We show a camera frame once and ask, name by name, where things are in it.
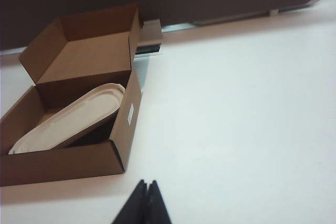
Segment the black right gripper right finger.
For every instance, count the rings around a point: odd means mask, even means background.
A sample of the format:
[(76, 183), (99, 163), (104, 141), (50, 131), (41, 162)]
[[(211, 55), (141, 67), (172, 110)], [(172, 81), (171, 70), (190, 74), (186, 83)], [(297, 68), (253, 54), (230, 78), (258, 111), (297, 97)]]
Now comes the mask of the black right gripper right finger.
[(148, 191), (148, 223), (172, 223), (156, 180)]

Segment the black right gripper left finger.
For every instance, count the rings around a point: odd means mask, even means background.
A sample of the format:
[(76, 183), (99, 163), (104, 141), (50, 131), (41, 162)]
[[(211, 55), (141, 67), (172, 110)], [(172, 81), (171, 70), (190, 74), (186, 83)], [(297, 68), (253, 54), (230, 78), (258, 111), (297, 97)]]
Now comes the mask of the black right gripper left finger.
[(142, 179), (138, 182), (112, 223), (141, 223), (146, 192), (147, 184)]

